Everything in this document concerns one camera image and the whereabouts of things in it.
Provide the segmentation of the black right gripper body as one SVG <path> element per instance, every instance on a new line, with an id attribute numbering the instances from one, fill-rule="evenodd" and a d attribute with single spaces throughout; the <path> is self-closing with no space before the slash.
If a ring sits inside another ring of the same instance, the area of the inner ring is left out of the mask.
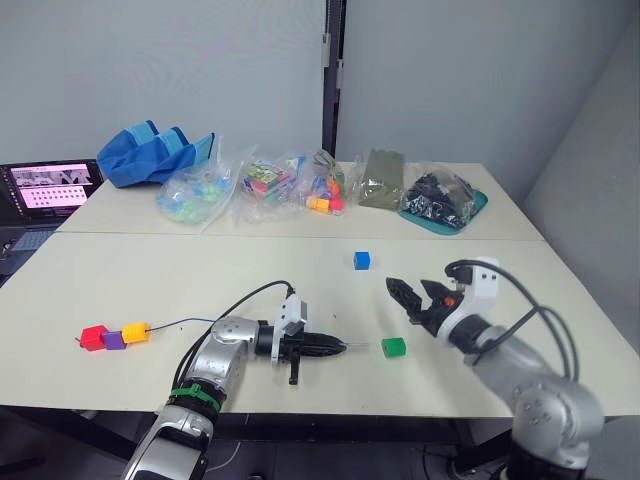
<path id="1" fill-rule="evenodd" d="M 430 306 L 424 310 L 420 306 L 411 307 L 408 311 L 409 321 L 413 325 L 422 326 L 433 337 L 444 321 L 459 307 L 463 300 L 461 294 L 444 294 L 432 299 Z"/>

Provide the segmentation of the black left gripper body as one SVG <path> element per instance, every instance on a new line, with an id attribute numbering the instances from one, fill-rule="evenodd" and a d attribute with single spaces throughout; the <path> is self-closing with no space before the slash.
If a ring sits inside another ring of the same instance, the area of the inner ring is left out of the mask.
<path id="1" fill-rule="evenodd" d="M 284 333 L 279 342 L 279 356 L 289 362 L 289 384 L 296 386 L 299 381 L 299 367 L 301 349 L 304 344 L 304 328 L 299 328 L 295 333 Z"/>

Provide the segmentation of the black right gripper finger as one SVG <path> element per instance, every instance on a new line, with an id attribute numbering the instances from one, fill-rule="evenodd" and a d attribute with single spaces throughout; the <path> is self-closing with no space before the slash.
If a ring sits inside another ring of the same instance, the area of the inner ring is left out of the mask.
<path id="1" fill-rule="evenodd" d="M 385 282 L 392 299 L 400 305 L 410 320 L 416 320 L 421 313 L 421 297 L 401 279 L 387 277 Z"/>
<path id="2" fill-rule="evenodd" d="M 431 280 L 422 280 L 421 285 L 431 299 L 433 306 L 453 305 L 453 291 L 445 285 Z"/>

